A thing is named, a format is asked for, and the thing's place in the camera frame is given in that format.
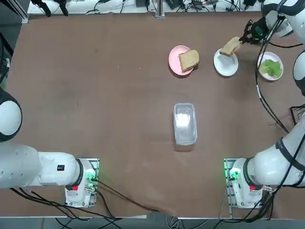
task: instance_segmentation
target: white plate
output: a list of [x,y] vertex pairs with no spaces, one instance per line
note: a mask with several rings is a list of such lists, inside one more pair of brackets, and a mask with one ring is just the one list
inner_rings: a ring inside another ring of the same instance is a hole
[[219,53],[220,49],[214,55],[214,66],[216,71],[222,76],[231,76],[238,69],[238,59],[235,54],[225,56]]
[[[259,58],[258,58],[257,66],[258,66],[258,64],[259,64],[259,62],[260,62],[260,60],[261,60],[261,58],[262,58],[262,55],[263,55],[263,54],[260,54],[260,56],[259,56]],[[280,65],[281,65],[281,69],[282,69],[283,71],[282,71],[282,74],[280,75],[280,77],[278,77],[278,78],[273,78],[272,76],[269,76],[267,73],[262,74],[261,71],[258,70],[259,73],[260,73],[260,75],[261,75],[262,77],[264,77],[265,79],[270,80],[270,81],[278,80],[279,78],[281,78],[282,75],[283,75],[283,72],[284,72],[284,66],[283,66],[283,63],[282,63],[281,59],[280,59],[276,54],[274,54],[273,52],[265,52],[265,53],[264,53],[264,56],[263,56],[262,62],[264,62],[265,60],[279,61]]]

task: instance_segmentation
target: pink plate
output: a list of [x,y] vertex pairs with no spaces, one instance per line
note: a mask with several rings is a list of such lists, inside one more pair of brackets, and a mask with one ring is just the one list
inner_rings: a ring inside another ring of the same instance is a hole
[[178,45],[174,47],[170,52],[170,55],[168,57],[168,63],[170,64],[170,67],[173,70],[173,72],[176,73],[177,75],[187,75],[193,70],[192,68],[191,70],[183,73],[181,69],[179,54],[185,53],[188,50],[190,50],[188,47],[184,45]]

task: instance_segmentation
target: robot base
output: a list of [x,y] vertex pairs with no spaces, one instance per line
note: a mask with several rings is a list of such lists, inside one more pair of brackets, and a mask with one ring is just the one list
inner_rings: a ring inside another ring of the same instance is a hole
[[245,158],[224,159],[230,214],[232,214],[232,207],[253,208],[262,198],[263,189],[253,190],[244,178],[243,168],[245,160]]
[[235,200],[238,208],[254,208],[255,204],[262,199],[263,189],[255,190],[249,186],[244,178],[243,168],[246,158],[235,161],[229,172]]
[[98,158],[79,158],[83,166],[81,183],[73,186],[72,189],[65,187],[65,204],[76,208],[89,208],[96,204],[97,182],[91,178],[98,179],[99,159]]

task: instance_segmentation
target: plate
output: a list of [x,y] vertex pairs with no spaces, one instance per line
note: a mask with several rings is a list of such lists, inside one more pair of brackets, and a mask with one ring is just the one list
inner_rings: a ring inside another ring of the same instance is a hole
[[193,70],[193,68],[192,68],[191,70],[182,72],[182,69],[181,69],[179,54],[185,53],[188,50],[190,50],[190,48],[188,48],[184,45],[178,45],[171,50],[170,55],[168,56],[168,63],[170,65],[170,68],[177,75],[188,75]]
[[218,74],[222,76],[232,76],[238,69],[238,59],[235,54],[232,56],[225,56],[219,53],[221,49],[217,50],[214,55],[214,66]]
[[[262,55],[263,55],[263,54],[260,54],[260,56],[259,56],[259,58],[258,58],[257,66],[258,66],[258,64],[259,64],[259,62],[260,62],[260,60],[261,60],[261,58],[262,58]],[[260,75],[261,75],[262,77],[264,77],[266,80],[270,80],[270,81],[275,81],[275,80],[280,79],[280,78],[282,77],[282,75],[283,75],[283,72],[284,72],[284,66],[283,66],[283,63],[282,63],[281,59],[280,59],[276,54],[274,54],[273,52],[265,52],[265,53],[264,53],[264,56],[263,56],[262,62],[264,62],[265,60],[279,61],[280,65],[281,65],[281,69],[282,69],[283,71],[282,71],[282,74],[280,75],[280,77],[278,77],[278,78],[274,78],[274,77],[272,77],[272,76],[269,76],[267,73],[264,73],[264,74],[263,74],[263,73],[261,73],[260,70],[258,70],[259,73],[260,73]]]

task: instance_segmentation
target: floor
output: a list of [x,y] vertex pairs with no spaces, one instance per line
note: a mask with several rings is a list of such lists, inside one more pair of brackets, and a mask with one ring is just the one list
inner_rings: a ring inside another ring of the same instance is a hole
[[[19,0],[24,9],[28,8],[30,0]],[[12,48],[15,47],[17,38],[21,28],[21,19],[7,9],[4,5],[0,4],[0,31],[5,36]],[[67,218],[59,218],[63,224],[69,220]],[[206,224],[202,225],[202,229],[212,229],[218,220],[212,219]],[[203,220],[183,220],[185,229],[196,227]],[[102,218],[90,219],[88,221],[79,222],[73,220],[69,223],[71,229],[97,229],[107,224],[107,221]],[[27,225],[31,229],[61,229],[62,226],[56,222],[54,218],[0,218],[1,229],[19,229]],[[166,229],[165,215],[161,213],[152,213],[147,216],[147,219],[122,219],[117,222],[117,225],[123,229]],[[218,229],[300,229],[305,227],[305,220],[260,220],[252,224],[238,223],[227,224],[222,223]],[[107,226],[108,229],[116,228],[113,225]]]

